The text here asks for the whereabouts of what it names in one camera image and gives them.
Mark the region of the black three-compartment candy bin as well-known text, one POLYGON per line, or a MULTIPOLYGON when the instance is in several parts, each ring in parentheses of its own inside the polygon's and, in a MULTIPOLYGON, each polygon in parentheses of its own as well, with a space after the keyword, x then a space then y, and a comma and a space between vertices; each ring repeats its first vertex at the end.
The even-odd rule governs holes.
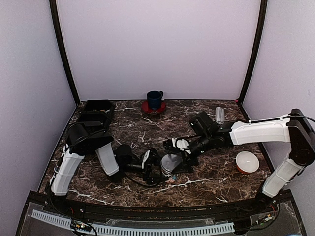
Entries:
POLYGON ((77 122, 99 121, 108 130, 116 106, 109 100, 88 100, 77 122))

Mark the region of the metal scoop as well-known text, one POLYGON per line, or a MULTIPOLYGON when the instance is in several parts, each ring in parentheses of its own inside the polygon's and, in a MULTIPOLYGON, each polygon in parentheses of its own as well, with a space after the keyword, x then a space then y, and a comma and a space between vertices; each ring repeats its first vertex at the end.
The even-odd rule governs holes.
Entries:
POLYGON ((215 122, 218 125, 222 125, 225 122, 225 112, 222 107, 216 107, 215 109, 215 122))

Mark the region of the left black frame post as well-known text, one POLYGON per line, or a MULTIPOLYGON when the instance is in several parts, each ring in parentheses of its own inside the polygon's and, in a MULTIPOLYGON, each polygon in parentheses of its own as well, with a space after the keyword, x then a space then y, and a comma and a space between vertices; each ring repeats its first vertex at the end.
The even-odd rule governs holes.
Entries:
POLYGON ((70 69, 70 64, 69 64, 69 60, 68 60, 67 53, 66 53, 66 48, 65 48, 62 29, 61 29, 61 24, 60 24, 60 20, 59 20, 57 1, 56 0, 49 0, 49 5, 50 5, 51 17, 52 17, 52 21, 53 21, 53 27, 54 27, 54 31, 55 31, 55 37, 57 40, 57 45, 58 45, 59 53, 61 56, 61 60, 62 60, 64 72, 66 75, 66 79, 67 79, 72 97, 74 99, 74 102, 76 105, 79 105, 81 101, 79 98, 79 94, 78 94, 78 91, 77 91, 77 88, 76 88, 76 85, 74 82, 74 78, 73 78, 73 75, 72 75, 72 72, 70 69))

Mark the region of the black front rail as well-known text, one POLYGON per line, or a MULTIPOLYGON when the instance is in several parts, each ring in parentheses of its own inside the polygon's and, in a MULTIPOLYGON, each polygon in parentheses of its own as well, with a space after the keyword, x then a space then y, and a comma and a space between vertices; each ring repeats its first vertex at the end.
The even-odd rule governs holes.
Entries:
POLYGON ((188 207, 127 207, 110 206, 61 198, 54 200, 54 206, 63 213, 78 219, 105 220, 109 218, 122 220, 193 220, 214 218, 219 220, 242 221, 249 217, 268 213, 274 216, 279 209, 278 200, 257 203, 255 199, 238 202, 188 207))

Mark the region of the round metal lid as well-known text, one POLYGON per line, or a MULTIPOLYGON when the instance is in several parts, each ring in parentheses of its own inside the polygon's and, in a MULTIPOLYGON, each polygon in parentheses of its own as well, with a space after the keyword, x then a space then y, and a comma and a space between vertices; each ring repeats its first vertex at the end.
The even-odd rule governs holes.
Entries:
POLYGON ((182 162, 182 157, 177 154, 167 154, 161 159, 161 167, 167 174, 172 171, 182 162))

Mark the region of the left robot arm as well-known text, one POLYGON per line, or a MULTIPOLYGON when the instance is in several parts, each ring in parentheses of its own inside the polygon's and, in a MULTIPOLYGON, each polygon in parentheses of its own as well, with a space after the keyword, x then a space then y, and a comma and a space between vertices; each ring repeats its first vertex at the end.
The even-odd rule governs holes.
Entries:
POLYGON ((86 156, 97 156, 101 168, 112 181, 130 178, 128 173, 139 173, 142 181, 133 182, 150 188, 158 186, 165 179, 162 172, 152 173, 153 169, 160 168, 161 157, 156 149, 152 148, 138 157, 126 144, 113 149, 113 141, 108 128, 100 121, 76 122, 68 128, 62 155, 46 185, 46 192, 54 195, 50 206, 58 214, 69 211, 69 202, 61 196, 67 195, 73 176, 86 156))

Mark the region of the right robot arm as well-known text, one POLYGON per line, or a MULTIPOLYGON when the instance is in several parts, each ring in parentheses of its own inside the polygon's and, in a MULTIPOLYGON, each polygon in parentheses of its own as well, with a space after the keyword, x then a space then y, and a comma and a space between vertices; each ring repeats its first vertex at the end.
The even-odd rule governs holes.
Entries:
POLYGON ((270 198, 275 197, 298 173, 314 162, 315 132, 310 121, 311 118, 303 115, 299 109, 277 118, 246 122, 226 122, 222 108, 216 111, 215 120, 206 112, 200 112, 189 121, 197 139, 188 142, 186 138, 176 138, 172 141, 172 146, 183 152, 181 163, 172 173, 191 173, 198 156, 212 149, 250 143, 290 143, 290 153, 267 178, 259 191, 260 195, 251 203, 255 213, 262 213, 269 207, 270 198))

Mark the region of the dark blue mug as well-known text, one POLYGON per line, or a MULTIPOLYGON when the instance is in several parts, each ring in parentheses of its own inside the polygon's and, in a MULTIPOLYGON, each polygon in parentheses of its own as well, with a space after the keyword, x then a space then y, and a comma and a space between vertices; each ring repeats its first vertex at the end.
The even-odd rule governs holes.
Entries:
POLYGON ((148 107, 152 110, 158 110, 161 108, 163 91, 150 91, 147 93, 148 107))

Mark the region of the black frame post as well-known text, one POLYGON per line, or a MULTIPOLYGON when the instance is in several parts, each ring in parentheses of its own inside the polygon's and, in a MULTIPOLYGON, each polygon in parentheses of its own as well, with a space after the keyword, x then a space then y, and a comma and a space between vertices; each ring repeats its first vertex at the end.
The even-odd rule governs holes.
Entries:
POLYGON ((252 52, 251 52, 248 68, 245 74, 244 82, 242 85, 242 89, 238 98, 238 103, 241 105, 245 101, 245 98, 246 98, 246 95, 250 86, 252 74, 254 71, 256 59, 258 56, 258 51, 259 51, 259 47, 261 43, 265 17, 266 17, 266 12, 267 12, 267 5, 268 5, 268 0, 260 1, 260 8, 259 8, 257 26, 256 26, 256 31, 255 31, 255 36, 254 36, 254 41, 253 41, 253 46, 252 46, 252 52))
POLYGON ((67 53, 66 53, 66 48, 65 48, 62 29, 61 29, 61 24, 60 24, 60 20, 59 20, 57 1, 56 0, 49 0, 49 5, 50 5, 51 17, 52 17, 52 21, 53 21, 53 27, 54 27, 54 31, 55 31, 55 37, 57 40, 57 45, 58 45, 59 53, 61 56, 61 60, 62 60, 64 72, 66 75, 66 79, 67 79, 72 97, 74 99, 74 102, 76 105, 79 105, 81 101, 79 98, 79 94, 78 94, 78 91, 77 91, 77 88, 76 88, 76 85, 74 82, 74 78, 73 78, 73 75, 72 75, 72 72, 70 69, 70 64, 69 64, 69 60, 68 60, 67 53))

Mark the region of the clear plastic cup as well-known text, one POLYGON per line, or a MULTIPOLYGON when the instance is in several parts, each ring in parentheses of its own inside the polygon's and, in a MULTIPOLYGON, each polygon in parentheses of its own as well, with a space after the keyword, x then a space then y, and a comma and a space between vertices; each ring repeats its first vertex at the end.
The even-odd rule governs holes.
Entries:
POLYGON ((164 181, 167 183, 175 183, 177 181, 177 176, 165 171, 162 171, 162 174, 164 176, 164 181))

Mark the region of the right black frame post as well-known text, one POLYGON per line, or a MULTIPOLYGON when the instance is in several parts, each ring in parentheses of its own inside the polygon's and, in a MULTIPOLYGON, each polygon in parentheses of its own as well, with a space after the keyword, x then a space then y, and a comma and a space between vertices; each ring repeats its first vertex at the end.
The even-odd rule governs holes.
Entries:
POLYGON ((254 71, 256 59, 258 56, 258 51, 259 51, 259 47, 261 43, 265 17, 266 17, 266 12, 267 12, 267 5, 268 5, 268 0, 260 1, 260 8, 259 8, 257 26, 256 26, 256 31, 255 31, 255 36, 254 36, 254 41, 253 41, 253 46, 252 46, 252 52, 251 52, 248 68, 245 74, 244 82, 242 85, 242 89, 238 98, 238 103, 241 105, 245 101, 245 98, 246 98, 246 95, 250 86, 252 74, 254 71))

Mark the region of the orange white bowl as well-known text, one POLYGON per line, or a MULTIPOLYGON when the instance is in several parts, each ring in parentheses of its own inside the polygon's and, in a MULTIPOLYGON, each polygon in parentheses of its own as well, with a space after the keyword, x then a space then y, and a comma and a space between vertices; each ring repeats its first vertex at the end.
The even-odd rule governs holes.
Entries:
POLYGON ((251 152, 242 151, 236 156, 237 169, 243 174, 251 174, 259 169, 259 160, 251 152))

